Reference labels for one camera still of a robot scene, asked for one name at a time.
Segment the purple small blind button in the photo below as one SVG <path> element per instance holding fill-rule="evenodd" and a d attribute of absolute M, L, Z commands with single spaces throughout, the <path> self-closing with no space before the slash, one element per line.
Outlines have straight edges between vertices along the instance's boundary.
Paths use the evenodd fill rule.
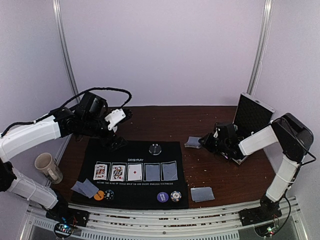
<path fill-rule="evenodd" d="M 169 200 L 169 195 L 166 192 L 159 192 L 156 198 L 158 202 L 166 203 Z"/>

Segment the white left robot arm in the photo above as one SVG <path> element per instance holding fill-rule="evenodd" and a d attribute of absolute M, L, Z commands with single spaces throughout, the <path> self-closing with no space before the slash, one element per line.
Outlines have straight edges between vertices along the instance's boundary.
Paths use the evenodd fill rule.
<path fill-rule="evenodd" d="M 80 93 L 80 102 L 62 106 L 30 122 L 15 122 L 0 134 L 0 190 L 11 192 L 40 204 L 61 222 L 72 218 L 72 211 L 63 198 L 49 187 L 23 175 L 13 167 L 11 159 L 45 142 L 69 135 L 98 138 L 103 146 L 114 151 L 126 141 L 116 135 L 118 125 L 132 117 L 130 109 L 120 106 L 108 111 L 107 101 L 92 90 Z"/>

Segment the deck of playing cards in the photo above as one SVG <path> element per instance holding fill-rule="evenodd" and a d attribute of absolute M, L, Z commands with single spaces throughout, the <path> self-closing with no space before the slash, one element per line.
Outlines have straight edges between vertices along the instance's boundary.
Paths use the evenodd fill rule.
<path fill-rule="evenodd" d="M 195 136 L 189 136 L 187 142 L 184 143 L 185 148 L 193 148 L 193 149 L 200 149 L 202 146 L 199 142 L 201 138 Z"/>

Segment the orange big blind button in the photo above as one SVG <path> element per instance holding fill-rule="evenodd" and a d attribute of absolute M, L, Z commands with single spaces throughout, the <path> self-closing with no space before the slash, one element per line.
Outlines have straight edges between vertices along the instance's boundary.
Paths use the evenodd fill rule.
<path fill-rule="evenodd" d="M 94 196 L 93 198 L 96 201 L 102 201 L 105 198 L 105 193 L 102 190 L 99 190 Z"/>

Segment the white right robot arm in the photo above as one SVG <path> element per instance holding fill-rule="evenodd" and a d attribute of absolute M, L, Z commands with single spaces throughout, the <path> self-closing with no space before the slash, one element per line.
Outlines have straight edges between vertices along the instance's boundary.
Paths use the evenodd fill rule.
<path fill-rule="evenodd" d="M 268 220 L 275 212 L 286 191 L 295 182 L 300 168 L 306 164 L 306 156 L 317 158 L 310 152 L 314 134 L 292 113 L 272 120 L 266 126 L 247 137 L 239 135 L 239 129 L 232 123 L 216 123 L 213 132 L 199 139 L 199 144 L 209 152 L 218 153 L 227 159 L 243 161 L 260 150 L 277 150 L 279 163 L 275 177 L 266 190 L 267 200 L 256 210 L 259 220 Z"/>

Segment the poker chip stack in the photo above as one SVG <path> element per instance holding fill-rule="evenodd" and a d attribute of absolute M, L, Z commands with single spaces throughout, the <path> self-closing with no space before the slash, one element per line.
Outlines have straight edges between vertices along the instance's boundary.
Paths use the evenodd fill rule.
<path fill-rule="evenodd" d="M 171 199 L 173 202 L 175 202 L 175 203 L 179 202 L 179 201 L 182 199 L 182 194 L 181 194 L 181 192 L 180 192 L 180 191 L 177 191 L 177 190 L 173 191 L 173 192 L 170 194 L 170 199 Z"/>

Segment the right arm base board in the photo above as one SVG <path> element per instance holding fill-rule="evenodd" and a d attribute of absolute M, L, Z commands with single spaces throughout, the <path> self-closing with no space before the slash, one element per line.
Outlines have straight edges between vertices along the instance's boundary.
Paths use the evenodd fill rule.
<path fill-rule="evenodd" d="M 275 216 L 281 217 L 282 212 L 279 206 L 280 201 L 273 202 L 268 197 L 263 196 L 258 207 L 245 208 L 239 212 L 242 226 L 260 224 L 273 220 Z"/>

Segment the black green chip stack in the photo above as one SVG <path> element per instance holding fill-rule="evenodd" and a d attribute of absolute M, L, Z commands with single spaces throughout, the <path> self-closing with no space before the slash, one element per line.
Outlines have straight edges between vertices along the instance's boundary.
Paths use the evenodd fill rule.
<path fill-rule="evenodd" d="M 113 190 L 111 189 L 108 189 L 104 192 L 104 198 L 107 200 L 107 201 L 112 201 L 115 197 L 115 193 Z"/>

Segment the dealt playing card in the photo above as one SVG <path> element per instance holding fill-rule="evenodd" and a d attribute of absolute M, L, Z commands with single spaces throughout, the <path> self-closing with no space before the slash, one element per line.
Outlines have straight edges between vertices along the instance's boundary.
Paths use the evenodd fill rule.
<path fill-rule="evenodd" d="M 79 181 L 76 181 L 76 183 L 73 185 L 73 187 L 71 188 L 72 191 L 76 192 L 76 193 L 79 193 L 79 194 L 82 194 L 84 195 L 84 191 L 82 189 L 82 186 L 83 186 L 83 183 L 82 182 L 79 182 Z"/>
<path fill-rule="evenodd" d="M 99 191 L 99 188 L 90 180 L 86 179 L 84 182 L 79 183 L 79 190 L 81 194 L 90 199 Z"/>

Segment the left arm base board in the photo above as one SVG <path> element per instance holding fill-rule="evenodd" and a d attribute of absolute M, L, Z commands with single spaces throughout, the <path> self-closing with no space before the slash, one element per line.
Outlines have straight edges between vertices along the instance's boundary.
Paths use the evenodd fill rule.
<path fill-rule="evenodd" d="M 57 223 L 53 227 L 53 233 L 58 239 L 69 238 L 78 227 L 86 227 L 90 213 L 86 210 L 70 208 L 66 201 L 59 200 L 52 208 L 42 206 L 46 211 L 48 219 L 55 220 Z"/>

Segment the single playing card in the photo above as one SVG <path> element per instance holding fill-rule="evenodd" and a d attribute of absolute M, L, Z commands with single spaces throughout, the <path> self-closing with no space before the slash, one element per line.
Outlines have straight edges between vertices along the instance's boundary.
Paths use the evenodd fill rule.
<path fill-rule="evenodd" d="M 211 187 L 193 187 L 190 189 L 191 199 L 193 202 L 205 202 L 215 199 L 213 190 Z"/>

